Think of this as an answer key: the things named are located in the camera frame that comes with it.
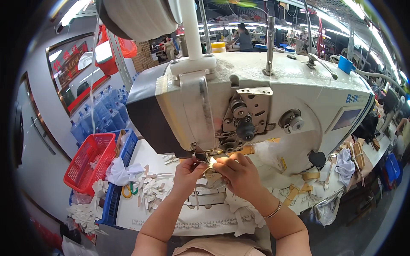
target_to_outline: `red plastic basket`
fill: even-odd
[[[94,196],[92,185],[104,179],[105,171],[115,156],[115,134],[89,135],[71,161],[64,183],[83,194]],[[97,163],[94,169],[89,163]]]

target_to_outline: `woman's left hand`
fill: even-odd
[[[185,159],[177,165],[175,170],[174,185],[171,194],[178,198],[188,198],[195,188],[196,181],[202,177],[203,172],[208,168],[205,163],[200,163],[193,169],[196,158]]]

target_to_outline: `gray shirt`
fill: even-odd
[[[252,45],[252,39],[251,39],[251,34],[245,34],[245,33],[238,33],[236,34],[234,40],[237,43],[240,43],[241,46],[241,50],[247,50],[247,49],[252,49],[253,45]]]

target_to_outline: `yellow container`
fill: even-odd
[[[226,52],[225,42],[213,42],[211,48],[213,53]]]

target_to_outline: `woman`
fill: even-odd
[[[171,41],[169,37],[167,37],[164,41],[165,45],[165,52],[166,52],[166,57],[168,60],[173,60],[175,58],[174,50],[176,49],[174,46],[174,42]]]
[[[233,40],[226,45],[233,45],[236,42],[240,44],[241,52],[253,52],[251,34],[249,34],[249,31],[245,28],[245,24],[243,23],[238,25],[238,33]]]
[[[280,207],[279,200],[261,185],[257,169],[248,156],[235,153],[230,158],[221,157],[216,161],[213,168],[223,175],[230,191],[249,201],[262,216],[276,212],[270,218],[265,217],[272,236],[276,238],[276,256],[312,255],[304,223],[292,210],[286,206]],[[166,255],[166,245],[184,201],[191,195],[197,179],[202,177],[208,166],[200,163],[194,168],[195,162],[195,158],[187,159],[177,166],[171,193],[142,226],[132,255]],[[263,254],[256,248],[258,245],[249,239],[195,238],[176,248],[173,255],[271,255],[270,252]]]

